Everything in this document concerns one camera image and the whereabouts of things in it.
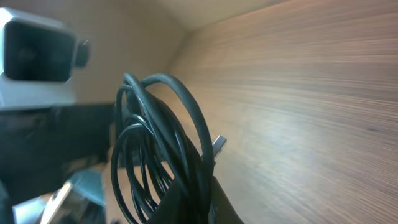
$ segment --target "wall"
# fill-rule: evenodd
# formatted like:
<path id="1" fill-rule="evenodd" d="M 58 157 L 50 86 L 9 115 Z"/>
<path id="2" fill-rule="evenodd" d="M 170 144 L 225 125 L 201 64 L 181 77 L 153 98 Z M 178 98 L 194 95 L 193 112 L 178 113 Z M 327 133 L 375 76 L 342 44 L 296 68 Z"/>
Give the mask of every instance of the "wall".
<path id="1" fill-rule="evenodd" d="M 193 30 L 286 0 L 156 0 L 174 19 Z"/>
<path id="2" fill-rule="evenodd" d="M 91 41 L 91 58 L 72 82 L 80 103 L 113 101 L 124 72 L 143 78 L 164 71 L 186 31 L 141 0 L 3 0 L 69 24 Z"/>

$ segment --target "cable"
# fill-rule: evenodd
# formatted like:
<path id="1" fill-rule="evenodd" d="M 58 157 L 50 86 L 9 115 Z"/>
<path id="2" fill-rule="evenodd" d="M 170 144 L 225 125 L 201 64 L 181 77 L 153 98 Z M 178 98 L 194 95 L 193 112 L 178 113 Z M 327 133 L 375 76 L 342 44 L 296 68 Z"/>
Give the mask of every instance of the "cable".
<path id="1" fill-rule="evenodd" d="M 172 110 L 146 91 L 146 87 L 155 83 L 168 85 L 186 107 L 199 136 L 203 160 Z M 130 111 L 127 118 L 122 116 L 125 93 Z M 116 97 L 116 139 L 111 179 L 116 200 L 129 223 L 138 222 L 120 191 L 117 172 L 120 155 L 124 156 L 134 208 L 142 223 L 208 223 L 214 170 L 211 138 L 197 102 L 180 80 L 158 73 L 140 82 L 134 75 L 125 74 Z M 134 140 L 133 146 L 127 143 L 128 139 Z M 139 150 L 140 164 L 132 162 L 135 149 Z M 160 156 L 167 161 L 174 180 L 160 163 Z M 141 167 L 143 185 L 135 176 L 134 166 Z M 159 204 L 150 194 L 148 176 L 160 198 Z"/>

